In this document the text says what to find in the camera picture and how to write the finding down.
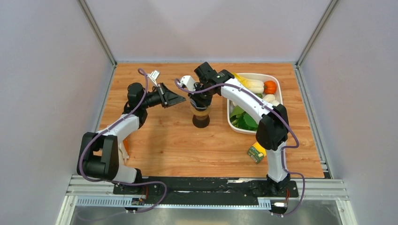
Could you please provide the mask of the brown glass coffee carafe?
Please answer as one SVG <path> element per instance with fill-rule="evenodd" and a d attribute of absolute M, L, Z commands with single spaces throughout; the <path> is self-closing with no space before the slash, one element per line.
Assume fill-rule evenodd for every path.
<path fill-rule="evenodd" d="M 209 117 L 209 115 L 206 115 L 206 116 L 193 115 L 192 123 L 197 128 L 205 128 L 210 123 L 210 117 Z"/>

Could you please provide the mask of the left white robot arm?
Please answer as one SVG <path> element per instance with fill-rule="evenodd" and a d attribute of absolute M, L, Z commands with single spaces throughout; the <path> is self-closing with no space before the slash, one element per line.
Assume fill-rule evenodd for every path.
<path fill-rule="evenodd" d="M 83 135 L 77 163 L 77 173 L 88 180 L 107 180 L 125 183 L 132 194 L 143 190 L 144 182 L 139 169 L 126 166 L 129 159 L 124 140 L 139 130 L 147 118 L 147 109 L 157 105 L 164 108 L 186 101 L 159 83 L 148 92 L 140 83 L 127 88 L 128 100 L 120 118 L 107 128 Z"/>

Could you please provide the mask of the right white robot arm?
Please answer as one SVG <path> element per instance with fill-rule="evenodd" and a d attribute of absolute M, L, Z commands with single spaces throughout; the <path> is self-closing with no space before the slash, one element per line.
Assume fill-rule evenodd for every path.
<path fill-rule="evenodd" d="M 235 102 L 253 119 L 257 125 L 256 141 L 265 149 L 268 161 L 269 193 L 280 196 L 290 181 L 283 152 L 291 131 L 286 108 L 282 104 L 275 106 L 266 102 L 247 89 L 233 73 L 227 70 L 216 72 L 207 62 L 194 72 L 198 81 L 186 75 L 176 81 L 176 85 L 188 93 L 193 109 L 199 113 L 205 112 L 211 105 L 213 95 L 218 94 Z"/>

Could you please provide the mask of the white paper coffee filters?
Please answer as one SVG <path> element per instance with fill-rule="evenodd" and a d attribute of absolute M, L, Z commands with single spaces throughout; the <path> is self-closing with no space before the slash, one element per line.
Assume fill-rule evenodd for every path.
<path fill-rule="evenodd" d="M 121 154 L 121 156 L 122 156 L 122 161 L 123 161 L 123 163 L 126 164 L 127 161 L 128 161 L 128 159 L 129 159 L 129 154 L 128 154 L 127 150 L 126 150 L 125 141 L 122 141 L 122 142 L 119 144 L 119 152 L 120 152 L 120 154 Z"/>

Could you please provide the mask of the green bok choy toy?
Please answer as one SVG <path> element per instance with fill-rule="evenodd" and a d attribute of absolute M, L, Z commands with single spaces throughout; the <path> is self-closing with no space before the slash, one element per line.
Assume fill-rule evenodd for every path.
<path fill-rule="evenodd" d="M 258 125 L 248 113 L 233 102 L 229 102 L 227 106 L 229 107 L 227 111 L 228 118 L 232 127 L 247 131 L 257 131 Z"/>
<path fill-rule="evenodd" d="M 271 103 L 273 100 L 276 100 L 276 96 L 274 94 L 266 94 L 262 99 Z"/>

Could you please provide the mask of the yellow napa cabbage toy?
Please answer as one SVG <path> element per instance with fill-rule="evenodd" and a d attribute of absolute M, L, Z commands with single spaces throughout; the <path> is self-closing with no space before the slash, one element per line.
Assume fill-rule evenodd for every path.
<path fill-rule="evenodd" d="M 236 73 L 232 73 L 239 82 L 254 94 L 261 94 L 264 92 L 264 83 L 260 80 L 254 80 L 242 77 Z"/>

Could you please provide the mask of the white rectangular tray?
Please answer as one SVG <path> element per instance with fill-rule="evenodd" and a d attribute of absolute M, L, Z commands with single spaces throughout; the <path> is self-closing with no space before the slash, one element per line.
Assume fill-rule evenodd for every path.
<path fill-rule="evenodd" d="M 282 97 L 282 92 L 280 90 L 280 83 L 275 77 L 273 77 L 271 75 L 259 74 L 259 73 L 237 73 L 237 75 L 239 75 L 241 77 L 244 77 L 244 78 L 247 78 L 247 79 L 259 80 L 259 81 L 262 81 L 263 83 L 267 82 L 267 81 L 275 82 L 276 83 L 276 92 L 274 93 L 274 95 L 276 97 L 276 101 L 278 101 L 280 104 L 283 104 L 283 97 Z M 232 102 L 229 99 L 227 99 L 227 103 L 226 104 L 227 104 L 227 120 L 228 120 L 227 122 L 228 122 L 230 128 L 233 131 L 241 133 L 241 134 L 255 135 L 256 134 L 255 131 L 237 128 L 231 123 L 229 117 L 230 117 L 233 109 L 235 108 L 234 102 Z"/>

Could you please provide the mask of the small orange pumpkin toy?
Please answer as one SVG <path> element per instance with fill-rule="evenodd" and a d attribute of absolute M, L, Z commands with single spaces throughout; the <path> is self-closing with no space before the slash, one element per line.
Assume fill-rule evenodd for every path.
<path fill-rule="evenodd" d="M 265 94 L 275 94 L 277 91 L 277 84 L 274 81 L 264 82 L 264 93 Z"/>

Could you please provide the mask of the yellow green juice box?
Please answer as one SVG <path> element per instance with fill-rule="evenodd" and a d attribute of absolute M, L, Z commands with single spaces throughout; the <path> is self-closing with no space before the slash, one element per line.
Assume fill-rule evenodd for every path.
<path fill-rule="evenodd" d="M 256 142 L 247 150 L 247 155 L 250 156 L 256 164 L 259 164 L 266 157 L 266 150 Z"/>

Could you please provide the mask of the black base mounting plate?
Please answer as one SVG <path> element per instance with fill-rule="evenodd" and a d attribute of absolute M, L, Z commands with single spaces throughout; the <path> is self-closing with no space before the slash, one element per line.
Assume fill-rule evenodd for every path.
<path fill-rule="evenodd" d="M 216 177 L 144 177 L 143 186 L 115 185 L 115 195 L 147 196 L 147 203 L 176 205 L 254 206 L 260 197 L 298 197 L 297 184 L 289 181 L 276 190 L 267 180 L 243 181 Z"/>

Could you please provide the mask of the aluminium frame rail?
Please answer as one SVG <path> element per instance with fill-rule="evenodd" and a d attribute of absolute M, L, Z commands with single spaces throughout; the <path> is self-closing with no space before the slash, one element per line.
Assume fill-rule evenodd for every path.
<path fill-rule="evenodd" d="M 344 182 L 336 179 L 292 179 L 281 190 L 266 179 L 209 177 L 144 177 L 133 187 L 72 176 L 56 223 L 70 224 L 77 206 L 171 209 L 261 210 L 286 207 L 297 214 L 311 201 L 331 201 L 344 225 L 357 224 Z"/>

